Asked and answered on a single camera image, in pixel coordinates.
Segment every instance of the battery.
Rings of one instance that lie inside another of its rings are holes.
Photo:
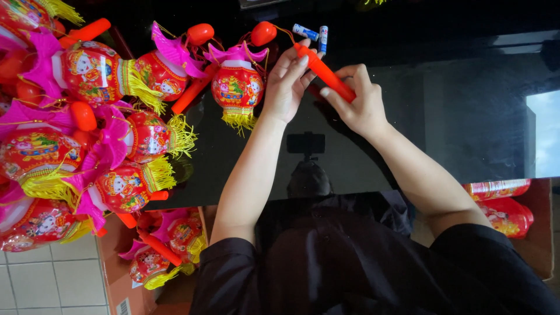
[[[319,39],[319,33],[314,32],[306,27],[303,27],[299,24],[294,24],[292,31],[298,35],[303,37],[309,38],[312,41],[317,41]]]
[[[319,52],[326,55],[326,37],[329,34],[329,28],[326,26],[321,26],[319,29]]]

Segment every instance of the glossy black tabletop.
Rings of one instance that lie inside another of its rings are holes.
[[[460,182],[560,176],[558,2],[389,0],[365,12],[356,2],[290,0],[244,11],[237,0],[73,4],[88,20],[108,18],[136,57],[155,47],[153,20],[176,35],[210,23],[226,47],[263,20],[288,29],[327,25],[325,63],[334,70],[364,63],[383,89],[389,122]],[[280,52],[290,46],[281,33],[275,43]],[[221,112],[208,90],[192,104],[194,173],[169,200],[148,207],[218,202],[247,140]],[[396,187],[378,153],[309,92],[286,129],[271,200],[288,197],[304,160],[324,171],[335,193]]]

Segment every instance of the barcode label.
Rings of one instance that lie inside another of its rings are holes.
[[[141,282],[132,281],[132,289],[142,286]]]
[[[130,309],[130,303],[128,302],[128,298],[124,299],[124,301],[120,302],[119,305],[116,307],[116,315],[130,315],[128,310]]]

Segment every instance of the person's right hand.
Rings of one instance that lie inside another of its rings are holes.
[[[381,86],[372,84],[364,64],[346,66],[336,71],[340,78],[356,92],[356,98],[349,104],[329,87],[321,89],[321,95],[334,107],[340,118],[350,129],[364,138],[377,137],[390,124],[385,117],[381,100]]]

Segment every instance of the hand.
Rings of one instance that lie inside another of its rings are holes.
[[[309,47],[311,40],[304,39],[300,45]],[[317,76],[310,71],[306,74],[307,55],[298,58],[294,47],[285,51],[272,68],[268,76],[267,89],[264,97],[262,117],[271,117],[289,123],[296,115],[301,97],[309,83]]]
[[[391,125],[385,117],[381,86],[372,84],[364,64],[346,66],[335,74],[348,77],[344,83],[355,90],[356,98],[349,104],[329,87],[321,89],[321,95],[334,107],[340,118],[354,132],[364,138],[375,138]]]

